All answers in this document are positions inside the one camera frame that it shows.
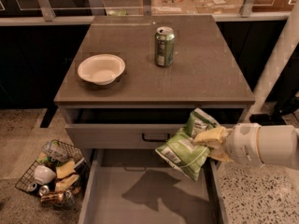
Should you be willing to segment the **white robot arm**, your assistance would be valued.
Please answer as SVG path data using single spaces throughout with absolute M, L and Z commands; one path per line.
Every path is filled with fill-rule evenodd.
M 299 43 L 299 1 L 278 38 L 254 89 L 255 103 L 249 109 L 253 115 L 262 106 Z M 260 167 L 266 164 L 298 167 L 298 129 L 291 125 L 261 126 L 238 123 L 228 129 L 223 126 L 196 135 L 193 143 L 213 149 L 212 156 L 221 161 L 232 160 L 242 165 Z

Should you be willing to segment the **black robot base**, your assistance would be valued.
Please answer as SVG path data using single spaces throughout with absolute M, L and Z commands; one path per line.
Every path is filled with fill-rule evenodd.
M 278 99 L 270 114 L 252 114 L 249 117 L 249 121 L 260 125 L 286 125 L 284 117 L 293 114 L 298 109 L 299 96 L 298 94 L 293 94 L 289 97 Z

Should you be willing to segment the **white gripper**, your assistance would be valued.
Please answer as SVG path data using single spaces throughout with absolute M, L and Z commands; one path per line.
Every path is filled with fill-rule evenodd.
M 240 123 L 233 129 L 219 126 L 196 135 L 195 146 L 205 145 L 212 149 L 209 157 L 222 162 L 232 160 L 247 166 L 260 167 L 263 162 L 258 151 L 258 134 L 261 126 L 257 123 Z M 225 143 L 225 151 L 219 149 Z

